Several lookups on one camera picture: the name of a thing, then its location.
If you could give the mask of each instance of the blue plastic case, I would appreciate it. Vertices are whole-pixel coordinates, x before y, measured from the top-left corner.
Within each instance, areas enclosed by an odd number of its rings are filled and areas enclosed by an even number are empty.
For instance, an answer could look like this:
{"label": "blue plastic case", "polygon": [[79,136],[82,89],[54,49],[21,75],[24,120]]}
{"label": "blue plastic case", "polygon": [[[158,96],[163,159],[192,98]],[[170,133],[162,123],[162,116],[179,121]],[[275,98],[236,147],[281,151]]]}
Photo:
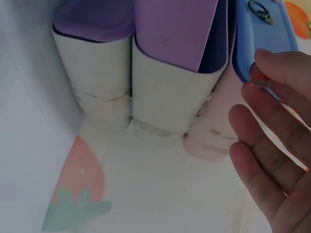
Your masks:
{"label": "blue plastic case", "polygon": [[[233,66],[245,83],[250,80],[249,68],[254,63],[257,49],[272,52],[298,50],[293,27],[282,1],[257,0],[270,13],[274,25],[269,25],[255,15],[247,6],[248,0],[237,1],[237,43],[233,54]],[[262,9],[252,4],[254,10]]]}

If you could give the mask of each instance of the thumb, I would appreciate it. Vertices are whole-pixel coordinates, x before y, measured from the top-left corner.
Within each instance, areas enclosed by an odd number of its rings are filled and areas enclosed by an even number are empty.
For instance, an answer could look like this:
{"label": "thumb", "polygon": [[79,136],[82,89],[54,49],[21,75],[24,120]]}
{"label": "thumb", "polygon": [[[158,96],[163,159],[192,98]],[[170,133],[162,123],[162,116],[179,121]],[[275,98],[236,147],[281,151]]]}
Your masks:
{"label": "thumb", "polygon": [[258,49],[255,62],[270,79],[292,87],[311,101],[311,56],[298,51],[272,53]]}

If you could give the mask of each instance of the white fabric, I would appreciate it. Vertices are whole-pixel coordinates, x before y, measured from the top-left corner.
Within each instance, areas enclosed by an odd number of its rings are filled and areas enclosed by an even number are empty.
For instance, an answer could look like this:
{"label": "white fabric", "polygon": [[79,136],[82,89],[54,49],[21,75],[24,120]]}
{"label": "white fabric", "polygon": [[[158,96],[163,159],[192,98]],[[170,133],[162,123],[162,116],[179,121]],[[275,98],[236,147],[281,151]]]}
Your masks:
{"label": "white fabric", "polygon": [[80,126],[50,32],[58,5],[0,1],[0,232],[41,231]]}

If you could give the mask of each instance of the orange fruit print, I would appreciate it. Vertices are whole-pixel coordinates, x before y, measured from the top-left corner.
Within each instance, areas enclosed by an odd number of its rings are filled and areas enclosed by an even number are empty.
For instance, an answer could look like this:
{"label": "orange fruit print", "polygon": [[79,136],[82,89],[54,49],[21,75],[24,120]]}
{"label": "orange fruit print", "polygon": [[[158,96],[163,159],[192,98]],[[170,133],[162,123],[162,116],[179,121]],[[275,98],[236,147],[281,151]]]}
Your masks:
{"label": "orange fruit print", "polygon": [[308,16],[296,4],[292,2],[284,2],[288,15],[291,19],[295,34],[303,39],[309,39]]}
{"label": "orange fruit print", "polygon": [[89,189],[92,201],[102,201],[104,173],[101,163],[88,144],[77,136],[63,166],[54,190],[52,203],[57,204],[58,189],[67,189],[75,203],[84,189]]}

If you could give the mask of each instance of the hand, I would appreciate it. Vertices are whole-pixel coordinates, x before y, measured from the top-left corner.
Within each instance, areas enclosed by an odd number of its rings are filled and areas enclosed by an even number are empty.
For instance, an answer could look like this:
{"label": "hand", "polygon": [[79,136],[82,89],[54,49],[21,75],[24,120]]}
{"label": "hand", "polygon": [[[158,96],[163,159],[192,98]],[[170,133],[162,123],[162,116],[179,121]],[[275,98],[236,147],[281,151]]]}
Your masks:
{"label": "hand", "polygon": [[[274,93],[311,127],[311,56],[258,50],[255,61],[273,80]],[[311,167],[310,130],[265,89],[246,83],[241,93],[286,149]],[[233,106],[229,121],[239,138],[230,148],[231,160],[273,233],[311,232],[311,171],[306,172],[279,150],[245,106]]]}

